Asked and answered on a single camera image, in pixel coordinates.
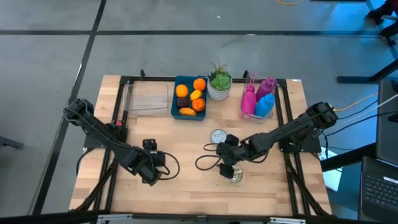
potted plant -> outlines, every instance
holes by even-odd
[[[207,92],[212,100],[221,101],[227,98],[232,85],[232,78],[228,71],[225,69],[227,64],[218,66],[214,63],[214,71],[208,76]]]

white plant pot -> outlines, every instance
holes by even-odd
[[[228,97],[229,91],[231,88],[227,90],[217,90],[216,88],[212,87],[210,84],[209,79],[207,79],[207,94],[209,94],[210,98],[215,101],[225,100]]]

table leg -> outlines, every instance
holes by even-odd
[[[376,143],[368,144],[367,146],[363,146],[359,149],[355,149],[321,161],[322,171],[326,172],[361,162],[363,156],[376,158]]]
[[[395,59],[392,63],[390,63],[371,77],[337,77],[337,82],[350,84],[376,84],[397,69],[398,59]]]

gray floor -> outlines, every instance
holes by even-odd
[[[371,2],[374,7],[382,3]],[[0,0],[0,29],[91,30],[99,5],[99,0]],[[108,0],[99,30],[382,29],[364,20],[368,11],[365,2]],[[87,35],[0,35],[0,136],[25,143],[21,151],[3,147],[0,152],[2,217],[28,212],[87,40]],[[382,39],[368,36],[97,36],[79,97],[95,103],[105,74],[138,75],[143,68],[155,76],[206,75],[217,60],[228,62],[234,77],[248,69],[302,79],[309,105],[327,101],[339,108],[377,91],[377,85],[341,85],[337,76],[370,76],[393,57]],[[376,120],[371,119],[331,136],[329,143],[357,148],[375,138]],[[70,126],[43,212],[68,210],[83,141],[82,131]],[[359,184],[356,173],[358,167],[346,167],[339,192],[330,192],[333,213],[341,217],[356,218],[358,193],[350,188]]]

clear plastic lid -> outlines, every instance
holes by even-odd
[[[126,85],[123,90],[126,111],[154,110],[169,106],[167,83],[140,83]]]

